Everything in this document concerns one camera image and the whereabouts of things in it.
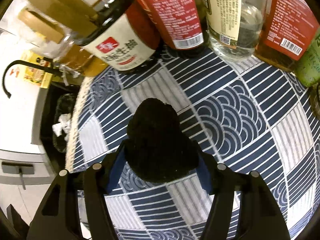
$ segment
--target tablecloth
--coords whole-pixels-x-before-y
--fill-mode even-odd
[[[255,57],[228,63],[209,49],[201,58],[183,59],[165,48],[157,64],[141,74],[108,67],[84,81],[68,143],[69,170],[84,170],[116,151],[135,110],[150,97],[171,104],[181,130],[218,162],[237,172],[257,170],[292,238],[305,227],[320,201],[320,122],[294,75]],[[194,240],[213,196],[196,173],[155,184],[126,164],[105,200],[119,239]],[[228,238],[235,235],[238,214],[235,195]]]

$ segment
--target yellow package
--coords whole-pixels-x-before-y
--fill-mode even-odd
[[[26,50],[23,52],[21,56],[21,60],[24,60],[33,64],[37,64],[40,66],[44,66],[44,67],[50,66],[50,63],[48,61],[43,60],[43,57],[41,57],[40,55],[30,50]],[[18,78],[21,78],[27,82],[35,84],[41,88],[49,87],[53,74],[44,72],[43,70],[40,70],[40,69],[24,66],[24,65],[18,65],[18,68],[19,68]]]

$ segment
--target faucet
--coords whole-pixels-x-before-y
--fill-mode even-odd
[[[7,71],[14,65],[17,65],[17,64],[20,64],[20,65],[25,65],[25,66],[28,66],[28,67],[33,67],[33,68],[37,68],[37,69],[40,69],[40,70],[43,70],[44,72],[48,72],[48,73],[51,73],[51,74],[54,74],[56,76],[59,76],[61,77],[62,76],[62,72],[58,69],[53,69],[51,67],[42,67],[40,65],[37,65],[37,64],[33,64],[33,63],[30,63],[30,62],[27,62],[27,61],[24,61],[24,60],[15,60],[14,62],[11,62],[7,68],[5,69],[4,73],[3,73],[3,76],[2,76],[2,89],[4,91],[4,93],[7,95],[8,98],[11,97],[11,94],[8,92],[8,90],[6,89],[5,85],[4,85],[4,79],[5,79],[5,75],[7,73]]]

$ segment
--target black sponge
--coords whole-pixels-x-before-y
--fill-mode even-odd
[[[169,182],[198,166],[198,155],[179,127],[177,113],[156,98],[144,100],[129,121],[125,157],[141,179]]]

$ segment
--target qr code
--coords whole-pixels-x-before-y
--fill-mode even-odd
[[[230,45],[230,38],[223,36],[222,34],[220,34],[220,41],[224,44]]]

